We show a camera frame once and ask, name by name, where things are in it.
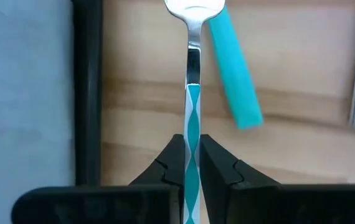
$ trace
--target teal plastic piece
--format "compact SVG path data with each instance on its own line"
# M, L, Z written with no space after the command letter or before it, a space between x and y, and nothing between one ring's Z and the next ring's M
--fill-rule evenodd
M209 21L209 29L225 95L237 127L249 129L260 126L263 117L255 87L226 7Z

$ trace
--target wood grain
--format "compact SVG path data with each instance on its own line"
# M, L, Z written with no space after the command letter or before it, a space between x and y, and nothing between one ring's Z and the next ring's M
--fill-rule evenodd
M205 26L202 132L281 182L355 182L355 0L227 5L266 119L235 128ZM127 184L182 132L187 31L162 1L105 0L104 10L103 183Z

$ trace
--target fork neck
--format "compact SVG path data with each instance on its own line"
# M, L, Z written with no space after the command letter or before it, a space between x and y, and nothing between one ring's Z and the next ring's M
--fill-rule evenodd
M200 84L201 25L202 23L187 24L189 44L187 52L186 84Z

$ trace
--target teal and white patterned handle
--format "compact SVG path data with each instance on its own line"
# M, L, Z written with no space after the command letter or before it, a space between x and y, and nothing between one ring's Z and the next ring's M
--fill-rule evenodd
M200 220L200 84L186 85L186 105L184 112L184 141L186 143L184 175L184 224L199 224Z

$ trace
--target teal strip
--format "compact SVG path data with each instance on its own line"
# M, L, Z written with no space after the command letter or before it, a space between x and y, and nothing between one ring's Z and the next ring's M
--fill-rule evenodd
M187 90L190 94L193 110L187 124L187 141L189 143L191 157L186 170L186 175L184 176L184 198L186 199L187 208L189 210L189 218L186 223L194 224L192 214L194 212L196 201L199 200L197 196L200 187L199 173L197 171L197 163L194 157L200 138L200 121L196 108L200 95L200 85L188 85Z
M237 127L249 129L260 126L263 117L255 87L226 7L209 21L209 29L225 95Z

